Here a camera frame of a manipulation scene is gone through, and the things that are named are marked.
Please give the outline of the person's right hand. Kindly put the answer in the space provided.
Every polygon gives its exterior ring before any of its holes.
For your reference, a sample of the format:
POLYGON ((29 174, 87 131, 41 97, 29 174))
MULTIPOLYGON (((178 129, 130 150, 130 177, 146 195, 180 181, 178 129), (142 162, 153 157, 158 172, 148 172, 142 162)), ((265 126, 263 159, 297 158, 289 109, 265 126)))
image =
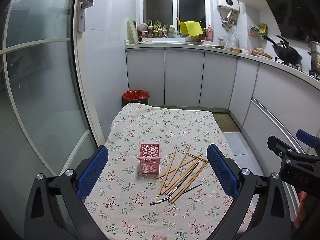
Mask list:
POLYGON ((303 220, 306 218, 306 209, 305 209, 305 201, 308 194, 304 191, 301 191, 298 196, 300 197, 300 205, 298 207, 297 215, 293 221, 294 227, 297 229, 300 227, 303 220))

